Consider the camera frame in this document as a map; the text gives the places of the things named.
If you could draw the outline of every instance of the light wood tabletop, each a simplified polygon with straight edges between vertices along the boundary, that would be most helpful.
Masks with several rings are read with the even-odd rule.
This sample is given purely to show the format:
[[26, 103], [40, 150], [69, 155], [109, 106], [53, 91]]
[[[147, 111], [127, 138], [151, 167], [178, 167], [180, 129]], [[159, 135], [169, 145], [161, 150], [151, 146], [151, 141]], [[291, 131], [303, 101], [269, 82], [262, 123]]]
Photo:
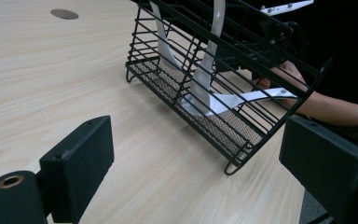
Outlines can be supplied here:
[[115, 162], [80, 223], [297, 224], [304, 188], [279, 162], [283, 128], [228, 176], [224, 156], [127, 82], [136, 12], [130, 0], [0, 0], [0, 176], [37, 173], [72, 130], [109, 115]]

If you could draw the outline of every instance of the metal rack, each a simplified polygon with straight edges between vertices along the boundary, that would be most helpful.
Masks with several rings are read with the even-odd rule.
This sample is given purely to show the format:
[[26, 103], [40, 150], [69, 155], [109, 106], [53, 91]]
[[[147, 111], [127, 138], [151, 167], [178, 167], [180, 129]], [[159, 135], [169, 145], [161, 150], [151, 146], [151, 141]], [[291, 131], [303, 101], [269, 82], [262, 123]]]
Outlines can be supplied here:
[[[289, 23], [242, 1], [227, 0], [223, 10], [216, 10], [216, 2], [137, 1], [126, 79], [139, 78], [227, 158], [225, 173], [233, 175], [304, 103], [324, 70], [299, 59]], [[243, 18], [234, 21], [230, 13]], [[306, 84], [270, 71], [286, 60], [312, 81]], [[271, 88], [260, 88], [257, 77], [269, 80]], [[207, 101], [202, 99], [205, 93]], [[297, 101], [288, 107], [280, 98]]]

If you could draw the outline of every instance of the wire basket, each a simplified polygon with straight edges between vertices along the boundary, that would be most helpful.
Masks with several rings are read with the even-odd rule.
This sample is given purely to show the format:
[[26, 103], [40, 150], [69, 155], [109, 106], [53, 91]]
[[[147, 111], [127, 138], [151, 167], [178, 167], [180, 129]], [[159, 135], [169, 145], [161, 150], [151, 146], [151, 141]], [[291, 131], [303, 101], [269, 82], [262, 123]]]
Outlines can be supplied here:
[[[304, 103], [324, 72], [299, 59], [288, 23], [242, 1], [227, 0], [223, 9], [216, 2], [224, 1], [137, 1], [126, 79], [139, 78], [228, 159], [225, 173], [233, 175]], [[234, 21], [230, 13], [243, 18]], [[270, 71], [286, 60], [312, 81]], [[258, 77], [271, 88], [263, 90]], [[281, 98], [296, 103], [288, 107]]]

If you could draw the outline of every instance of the wooden table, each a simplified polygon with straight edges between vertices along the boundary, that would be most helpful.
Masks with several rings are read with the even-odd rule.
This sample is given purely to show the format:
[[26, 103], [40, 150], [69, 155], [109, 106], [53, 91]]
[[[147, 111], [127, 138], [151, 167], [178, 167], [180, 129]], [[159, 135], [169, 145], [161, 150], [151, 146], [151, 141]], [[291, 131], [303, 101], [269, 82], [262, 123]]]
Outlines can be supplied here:
[[279, 162], [282, 128], [227, 176], [214, 147], [126, 81], [136, 10], [118, 0], [0, 0], [0, 175], [38, 172], [78, 125], [109, 115], [116, 160], [82, 224], [298, 223], [304, 188]]

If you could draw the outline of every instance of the person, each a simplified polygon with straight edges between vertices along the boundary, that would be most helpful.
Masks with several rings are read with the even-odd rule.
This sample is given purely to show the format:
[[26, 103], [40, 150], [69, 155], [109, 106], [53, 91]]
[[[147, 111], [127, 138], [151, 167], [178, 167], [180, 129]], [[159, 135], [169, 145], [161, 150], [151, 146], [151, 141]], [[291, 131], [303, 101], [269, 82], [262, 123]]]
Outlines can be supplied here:
[[[296, 66], [289, 61], [282, 63], [280, 68], [271, 68], [271, 71], [289, 82], [291, 77], [286, 73], [305, 83], [304, 78]], [[292, 83], [297, 83], [296, 85], [299, 88], [305, 88], [304, 86], [301, 87], [299, 82]], [[267, 89], [270, 86], [270, 81], [261, 77], [258, 81], [258, 85], [263, 89]], [[296, 100], [285, 99], [282, 100], [282, 102], [287, 106], [292, 106]], [[358, 138], [358, 104], [314, 91], [296, 113], [321, 121], [327, 127], [338, 130], [347, 136]]]

